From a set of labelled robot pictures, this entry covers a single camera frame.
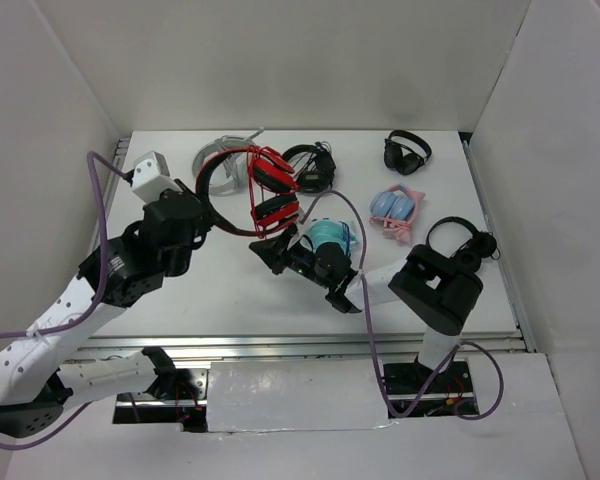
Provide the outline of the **red black headphones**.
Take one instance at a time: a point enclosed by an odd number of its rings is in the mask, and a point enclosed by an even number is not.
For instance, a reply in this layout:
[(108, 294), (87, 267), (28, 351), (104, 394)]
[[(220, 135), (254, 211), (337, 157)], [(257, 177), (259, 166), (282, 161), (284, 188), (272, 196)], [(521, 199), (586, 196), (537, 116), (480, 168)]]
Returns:
[[(249, 216), (253, 227), (238, 228), (212, 204), (209, 184), (217, 167), (231, 154), (245, 152)], [(294, 169), (270, 147), (249, 146), (227, 150), (206, 163), (195, 181), (195, 193), (212, 215), (214, 225), (230, 235), (265, 239), (291, 224), (299, 216), (298, 186)]]

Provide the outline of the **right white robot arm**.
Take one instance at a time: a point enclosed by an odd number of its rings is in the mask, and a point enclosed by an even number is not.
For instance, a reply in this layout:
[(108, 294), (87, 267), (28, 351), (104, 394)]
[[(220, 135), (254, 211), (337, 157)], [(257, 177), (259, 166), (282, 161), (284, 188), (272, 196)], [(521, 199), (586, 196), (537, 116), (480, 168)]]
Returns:
[(401, 301), (426, 325), (415, 368), (418, 385), (434, 392), (449, 381), (451, 352), (483, 290), (474, 272), (425, 244), (413, 247), (404, 260), (367, 273), (353, 268), (333, 241), (311, 250), (284, 234), (252, 242), (249, 249), (273, 274), (291, 270), (324, 288), (326, 301), (341, 313)]

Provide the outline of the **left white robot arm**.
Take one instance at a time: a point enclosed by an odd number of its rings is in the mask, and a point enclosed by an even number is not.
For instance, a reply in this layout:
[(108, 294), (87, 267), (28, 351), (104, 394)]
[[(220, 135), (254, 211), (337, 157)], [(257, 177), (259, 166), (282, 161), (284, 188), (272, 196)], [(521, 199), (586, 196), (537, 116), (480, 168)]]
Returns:
[(143, 207), (143, 217), (94, 250), (56, 302), (0, 351), (0, 433), (27, 438), (66, 411), (118, 394), (197, 402), (196, 381), (160, 347), (71, 364), (94, 333), (165, 279), (187, 272), (212, 217), (182, 182)]

